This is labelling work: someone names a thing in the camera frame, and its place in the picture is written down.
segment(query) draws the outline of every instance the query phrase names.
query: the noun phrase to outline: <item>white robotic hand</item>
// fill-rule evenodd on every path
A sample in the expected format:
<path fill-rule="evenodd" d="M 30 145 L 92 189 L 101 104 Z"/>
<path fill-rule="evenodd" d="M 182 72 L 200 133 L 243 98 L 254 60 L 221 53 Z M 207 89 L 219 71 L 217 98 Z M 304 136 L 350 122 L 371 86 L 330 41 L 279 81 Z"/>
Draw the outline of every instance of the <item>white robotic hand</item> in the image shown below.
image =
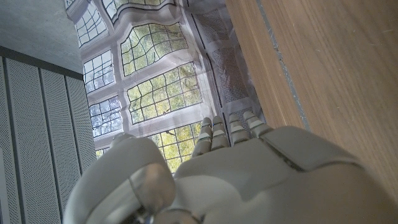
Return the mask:
<path fill-rule="evenodd" d="M 174 176 L 153 142 L 118 136 L 75 186 L 64 223 L 396 223 L 397 205 L 357 158 L 244 119 L 253 138 L 232 115 L 229 147 L 221 118 L 205 118 Z"/>

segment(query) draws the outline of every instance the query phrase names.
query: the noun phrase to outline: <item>wood grain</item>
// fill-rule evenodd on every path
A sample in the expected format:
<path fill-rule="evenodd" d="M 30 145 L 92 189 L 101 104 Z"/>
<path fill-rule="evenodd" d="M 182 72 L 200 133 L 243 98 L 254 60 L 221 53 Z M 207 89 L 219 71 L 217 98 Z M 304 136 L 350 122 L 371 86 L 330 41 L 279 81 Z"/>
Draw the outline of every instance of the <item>wood grain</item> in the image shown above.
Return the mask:
<path fill-rule="evenodd" d="M 262 21 L 260 14 L 251 13 L 251 11 L 258 11 L 257 5 L 245 4 L 243 1 L 230 1 L 228 9 L 238 12 L 249 21 Z M 240 37 L 239 43 L 250 73 L 258 74 L 251 78 L 260 102 L 262 102 L 261 106 L 267 123 L 273 127 L 289 124 L 303 128 L 289 87 L 285 85 L 286 81 L 279 61 L 270 60 L 268 54 L 258 50 L 274 53 L 267 31 L 258 29 L 258 25 L 253 22 L 246 22 L 246 20 L 236 17 L 232 17 L 232 20 L 235 28 L 241 27 L 244 30 L 243 33 L 238 32 L 237 35 Z"/>
<path fill-rule="evenodd" d="M 398 2 L 261 2 L 311 130 L 368 164 L 398 202 Z M 287 83 L 269 81 L 279 79 L 277 70 L 256 68 L 278 60 L 263 43 L 271 44 L 257 2 L 226 3 L 261 105 L 272 105 L 263 95 L 269 93 L 258 89 L 274 83 L 280 96 Z M 255 52 L 267 60 L 253 57 Z M 265 113 L 266 119 L 277 113 Z M 296 113 L 284 116 L 290 122 L 289 116 Z"/>

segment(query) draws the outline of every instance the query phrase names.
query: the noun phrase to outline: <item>acoustic panel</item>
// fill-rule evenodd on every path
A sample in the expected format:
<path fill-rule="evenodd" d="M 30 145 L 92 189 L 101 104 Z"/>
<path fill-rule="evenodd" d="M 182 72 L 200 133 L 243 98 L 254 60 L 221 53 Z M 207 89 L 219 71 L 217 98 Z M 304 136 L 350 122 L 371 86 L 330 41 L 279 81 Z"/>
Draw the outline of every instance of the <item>acoustic panel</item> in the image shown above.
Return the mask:
<path fill-rule="evenodd" d="M 50 143 L 62 211 L 80 178 L 67 89 L 63 75 L 42 70 L 42 84 L 49 122 Z"/>
<path fill-rule="evenodd" d="M 233 49 L 218 49 L 213 52 L 216 71 L 220 79 L 221 91 L 225 102 L 231 102 L 248 96 L 241 72 L 236 63 Z"/>
<path fill-rule="evenodd" d="M 11 224 L 21 223 L 21 211 L 17 188 L 17 177 L 12 151 L 11 127 L 7 103 L 6 83 L 2 57 L 0 57 L 0 148 L 4 163 L 4 175 L 6 177 L 7 203 Z"/>
<path fill-rule="evenodd" d="M 65 77 L 67 92 L 75 130 L 78 158 L 81 171 L 84 172 L 96 160 L 93 128 L 88 111 L 85 84 L 83 81 Z"/>
<path fill-rule="evenodd" d="M 6 59 L 25 223 L 61 223 L 39 70 Z"/>
<path fill-rule="evenodd" d="M 225 28 L 218 9 L 197 15 L 208 43 L 217 40 L 229 40 L 228 31 Z"/>

